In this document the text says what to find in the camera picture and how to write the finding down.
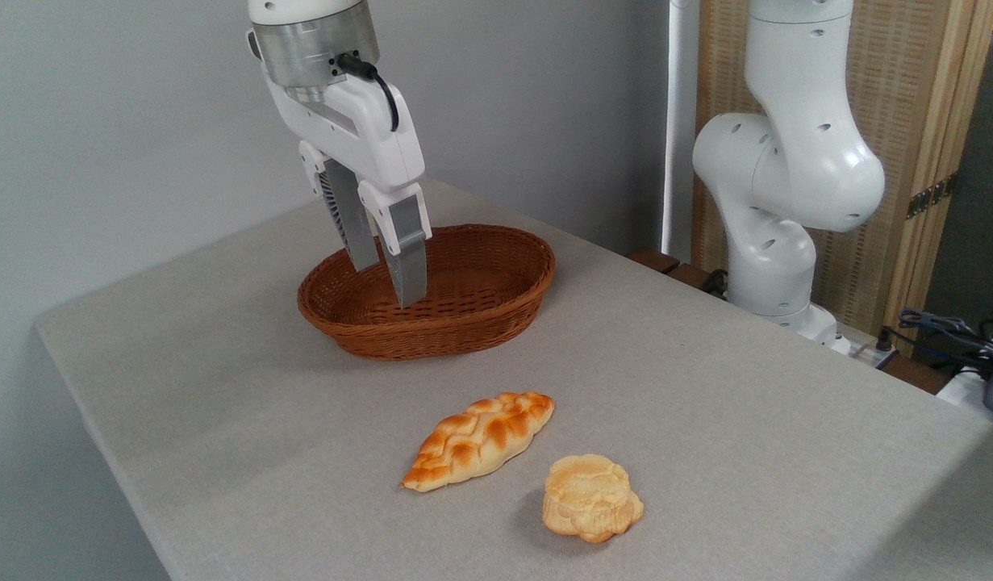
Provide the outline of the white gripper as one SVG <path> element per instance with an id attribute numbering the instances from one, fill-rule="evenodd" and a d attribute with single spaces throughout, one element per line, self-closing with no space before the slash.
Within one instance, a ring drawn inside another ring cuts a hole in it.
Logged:
<path id="1" fill-rule="evenodd" d="M 325 89 L 322 102 L 307 104 L 267 73 L 263 78 L 283 121 L 304 140 L 299 152 L 306 175 L 326 203 L 353 268 L 360 272 L 379 262 L 370 213 L 400 307 L 422 300 L 428 287 L 425 245 L 432 228 L 418 184 L 421 147 L 398 89 L 391 92 L 401 123 L 393 132 L 390 104 L 377 84 L 346 77 Z M 363 181 L 359 187 L 357 176 Z"/>

